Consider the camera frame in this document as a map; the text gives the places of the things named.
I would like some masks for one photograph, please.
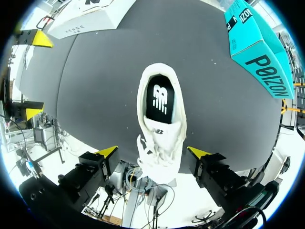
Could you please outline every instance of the yellow pad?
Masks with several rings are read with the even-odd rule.
[[[109,156],[109,154],[111,154],[117,148],[119,148],[119,147],[118,146],[112,146],[112,147],[107,148],[107,149],[102,149],[102,150],[96,152],[96,154],[103,155],[106,158],[106,157]]]
[[[43,108],[42,109],[26,108],[25,114],[27,116],[27,121],[29,121],[31,118],[33,118],[35,115],[39,114],[42,111],[43,111]]]
[[[202,156],[211,155],[211,153],[202,151],[202,150],[200,150],[200,149],[196,149],[196,148],[191,147],[191,146],[188,146],[187,149],[190,150],[193,154],[195,154],[196,157],[198,157],[199,159],[200,159]]]
[[[54,46],[54,44],[47,37],[47,35],[44,34],[44,32],[41,31],[41,30],[37,30],[37,33],[35,34],[35,37],[34,37],[32,45],[34,45],[34,46],[50,47],[50,48],[52,48]]]

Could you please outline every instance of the teal shoebox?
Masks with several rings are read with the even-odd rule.
[[[288,57],[267,22],[244,0],[233,2],[224,17],[231,58],[251,73],[272,97],[293,99]]]

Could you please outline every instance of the new balance logo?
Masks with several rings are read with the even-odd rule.
[[[159,85],[155,85],[153,87],[153,96],[156,98],[152,101],[152,105],[162,111],[164,114],[167,112],[167,90],[164,87],[160,87]]]
[[[160,134],[160,135],[163,134],[163,130],[159,130],[159,129],[155,129],[155,128],[153,128],[153,129],[151,130],[151,132],[155,132],[156,134]]]

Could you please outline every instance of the white wall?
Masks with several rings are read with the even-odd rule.
[[[264,0],[259,1],[259,3],[254,6],[254,9],[264,18],[271,28],[282,24],[277,14]]]

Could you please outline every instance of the shoebox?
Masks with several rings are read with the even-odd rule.
[[[267,22],[244,0],[235,0],[224,17],[231,58],[251,73],[273,98],[293,99],[288,57]]]
[[[116,29],[136,0],[73,0],[57,16],[48,34],[62,39],[89,31]]]

